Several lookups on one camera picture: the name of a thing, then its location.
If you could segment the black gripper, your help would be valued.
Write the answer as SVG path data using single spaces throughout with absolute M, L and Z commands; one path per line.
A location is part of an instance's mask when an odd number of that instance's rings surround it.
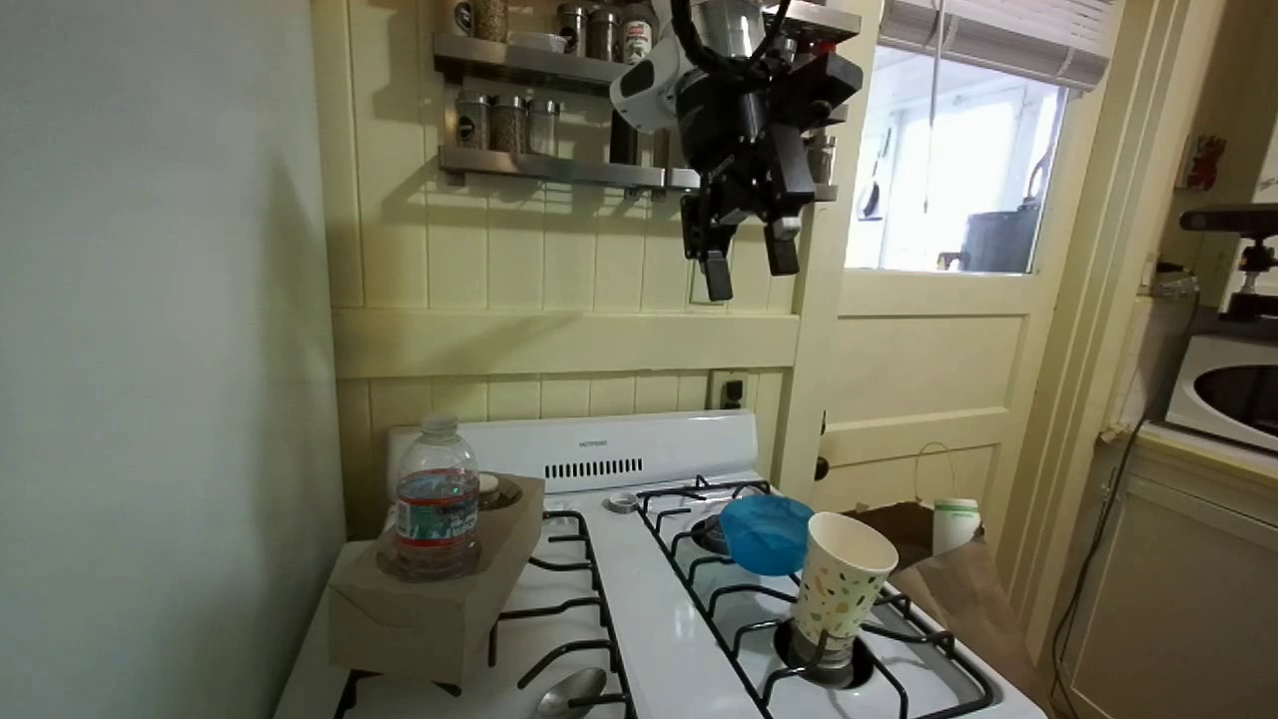
M 731 298 L 725 245 L 748 214 L 767 221 L 767 263 L 800 270 L 800 212 L 815 201 L 801 136 L 861 86 L 844 54 L 805 54 L 763 80 L 699 73 L 677 85 L 677 138 L 699 189 L 681 201 L 681 251 L 701 267 L 708 298 Z

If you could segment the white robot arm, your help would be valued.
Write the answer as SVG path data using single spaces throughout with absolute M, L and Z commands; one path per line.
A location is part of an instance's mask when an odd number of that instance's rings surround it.
M 812 138 L 861 86 L 840 37 L 789 25 L 789 0 L 663 0 L 654 46 L 610 80 L 636 132 L 676 129 L 699 182 L 681 194 L 681 255 L 708 298 L 731 289 L 731 238 L 763 222 L 767 267 L 800 270 L 801 208 L 819 194 Z

